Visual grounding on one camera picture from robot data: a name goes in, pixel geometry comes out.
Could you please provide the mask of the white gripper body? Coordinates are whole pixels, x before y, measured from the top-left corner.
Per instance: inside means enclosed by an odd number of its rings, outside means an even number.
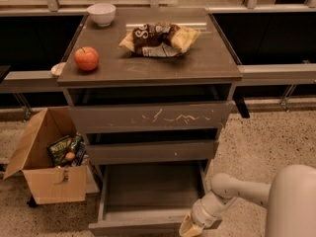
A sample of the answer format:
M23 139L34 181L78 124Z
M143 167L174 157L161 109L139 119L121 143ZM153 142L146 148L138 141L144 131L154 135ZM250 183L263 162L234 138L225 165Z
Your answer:
M222 221L222 213L236 201L236 197L225 198L205 195L199 198L191 210L194 225L202 229L216 229Z

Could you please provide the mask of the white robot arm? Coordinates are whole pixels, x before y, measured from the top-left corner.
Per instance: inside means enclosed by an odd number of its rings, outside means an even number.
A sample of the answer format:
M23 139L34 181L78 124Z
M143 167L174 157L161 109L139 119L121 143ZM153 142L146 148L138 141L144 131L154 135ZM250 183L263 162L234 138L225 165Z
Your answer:
M265 237L316 237L316 169L305 165L280 169L269 184L240 181L224 173L214 175L210 191L185 216L180 236L199 236L237 198L267 210Z

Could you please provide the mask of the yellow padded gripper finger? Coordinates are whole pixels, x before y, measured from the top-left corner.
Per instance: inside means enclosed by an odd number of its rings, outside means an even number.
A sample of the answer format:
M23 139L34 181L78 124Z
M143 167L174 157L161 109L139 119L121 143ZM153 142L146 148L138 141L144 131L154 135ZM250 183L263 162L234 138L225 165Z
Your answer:
M183 219L179 228L181 237L197 237L203 231L203 224L200 221L200 216L190 211Z

